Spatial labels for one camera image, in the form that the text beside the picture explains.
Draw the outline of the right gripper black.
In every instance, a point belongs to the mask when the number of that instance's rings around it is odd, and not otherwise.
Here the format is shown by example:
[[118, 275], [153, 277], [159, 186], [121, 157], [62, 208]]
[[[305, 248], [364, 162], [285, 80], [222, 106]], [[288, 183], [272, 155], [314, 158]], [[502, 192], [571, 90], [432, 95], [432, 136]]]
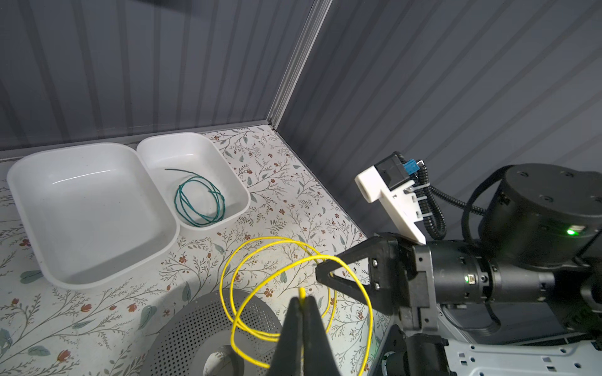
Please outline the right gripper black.
[[[485, 303], [493, 291], [491, 267], [463, 241], [420, 245], [383, 234], [335, 258], [316, 266], [317, 282], [381, 313], [397, 315], [406, 331], [435, 332], [440, 306]], [[333, 273], [363, 260], [368, 266], [366, 284]]]

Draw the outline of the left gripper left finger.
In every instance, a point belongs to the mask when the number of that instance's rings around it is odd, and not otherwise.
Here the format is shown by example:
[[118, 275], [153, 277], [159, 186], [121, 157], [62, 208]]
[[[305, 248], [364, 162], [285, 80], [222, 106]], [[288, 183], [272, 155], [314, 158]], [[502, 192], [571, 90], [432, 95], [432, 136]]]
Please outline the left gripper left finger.
[[302, 301], [291, 299], [267, 376], [300, 376], [304, 347]]

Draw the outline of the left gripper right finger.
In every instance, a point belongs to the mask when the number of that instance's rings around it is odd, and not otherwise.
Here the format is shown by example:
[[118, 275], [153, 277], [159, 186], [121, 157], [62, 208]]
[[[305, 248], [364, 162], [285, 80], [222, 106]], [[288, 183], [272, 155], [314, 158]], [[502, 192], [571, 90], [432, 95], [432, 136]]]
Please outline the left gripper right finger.
[[304, 375], [340, 375], [314, 297], [307, 296], [304, 298], [302, 314]]

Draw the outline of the grey perforated cable spool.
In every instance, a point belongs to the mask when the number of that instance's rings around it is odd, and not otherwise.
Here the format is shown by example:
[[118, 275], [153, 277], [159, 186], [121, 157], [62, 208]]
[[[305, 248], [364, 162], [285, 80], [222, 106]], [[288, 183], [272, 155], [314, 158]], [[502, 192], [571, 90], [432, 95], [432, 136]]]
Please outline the grey perforated cable spool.
[[[246, 305], [241, 319], [259, 332], [280, 334], [282, 324], [258, 298]], [[243, 360], [230, 346], [232, 322], [219, 292], [206, 294], [186, 305], [161, 330], [150, 348], [140, 375], [265, 375], [267, 370]], [[275, 343], [237, 330], [239, 349], [270, 363]]]

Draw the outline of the white tray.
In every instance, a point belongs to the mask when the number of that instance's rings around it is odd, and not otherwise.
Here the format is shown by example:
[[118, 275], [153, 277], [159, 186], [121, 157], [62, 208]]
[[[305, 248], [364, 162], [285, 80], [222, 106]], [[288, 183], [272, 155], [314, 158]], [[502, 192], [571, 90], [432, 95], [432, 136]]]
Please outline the white tray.
[[31, 154], [7, 183], [52, 285], [97, 288], [169, 250], [180, 224], [142, 158], [100, 143]]
[[136, 152], [185, 230], [221, 229], [249, 208], [249, 191], [205, 136], [152, 136], [141, 141]]

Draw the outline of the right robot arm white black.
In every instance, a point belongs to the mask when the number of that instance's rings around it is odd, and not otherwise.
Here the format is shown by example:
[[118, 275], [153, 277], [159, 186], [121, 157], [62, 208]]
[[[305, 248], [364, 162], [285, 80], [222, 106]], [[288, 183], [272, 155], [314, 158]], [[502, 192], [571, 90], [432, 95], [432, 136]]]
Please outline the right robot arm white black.
[[402, 356], [407, 374], [450, 374], [445, 341], [425, 336], [436, 306], [542, 300], [565, 327], [601, 337], [601, 261], [583, 255], [601, 234], [601, 177], [551, 164], [502, 167], [475, 194], [496, 192], [479, 234], [470, 232], [471, 203], [462, 214], [462, 239], [381, 234], [340, 254], [368, 259], [369, 285], [354, 286], [334, 275], [336, 264], [316, 269], [320, 283], [398, 313], [415, 330]]

